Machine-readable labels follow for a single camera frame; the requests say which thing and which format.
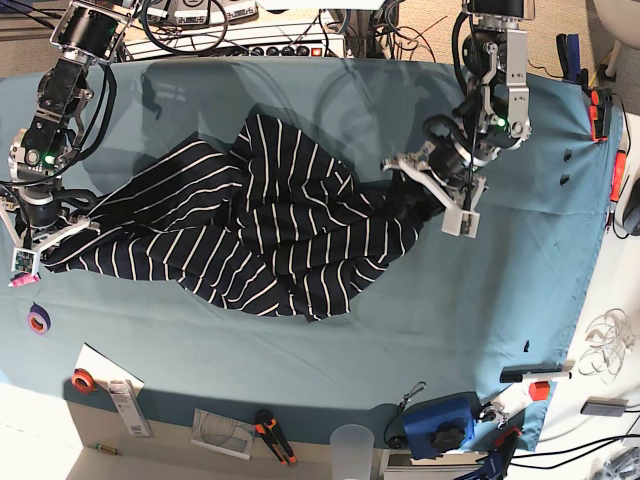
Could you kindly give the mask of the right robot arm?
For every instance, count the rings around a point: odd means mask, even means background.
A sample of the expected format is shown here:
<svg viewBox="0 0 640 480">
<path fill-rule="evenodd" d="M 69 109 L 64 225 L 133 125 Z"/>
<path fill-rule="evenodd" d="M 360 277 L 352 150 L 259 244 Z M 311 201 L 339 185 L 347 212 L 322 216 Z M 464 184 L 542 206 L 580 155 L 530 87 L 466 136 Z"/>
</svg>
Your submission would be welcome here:
<svg viewBox="0 0 640 480">
<path fill-rule="evenodd" d="M 36 276 L 64 239 L 98 230 L 89 217 L 96 195 L 66 189 L 62 176 L 92 155 L 109 126 L 117 83 L 111 70 L 137 1 L 72 1 L 51 42 L 62 55 L 41 79 L 30 125 L 14 137 L 10 178 L 1 184 L 1 219 L 14 247 L 10 270 Z"/>
</svg>

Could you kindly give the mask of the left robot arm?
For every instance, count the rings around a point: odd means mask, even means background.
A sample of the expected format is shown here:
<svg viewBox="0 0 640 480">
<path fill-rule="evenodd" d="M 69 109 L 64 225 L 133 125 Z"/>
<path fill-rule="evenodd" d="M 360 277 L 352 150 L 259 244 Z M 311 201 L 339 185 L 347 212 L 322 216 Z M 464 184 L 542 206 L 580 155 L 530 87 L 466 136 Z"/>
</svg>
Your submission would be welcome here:
<svg viewBox="0 0 640 480">
<path fill-rule="evenodd" d="M 441 230 L 473 238 L 477 205 L 487 189 L 483 169 L 530 138 L 527 33 L 532 1 L 465 1 L 451 35 L 462 102 L 451 114 L 428 117 L 425 142 L 381 168 L 393 173 L 383 213 L 401 218 L 417 209 L 423 220 L 443 217 Z"/>
</svg>

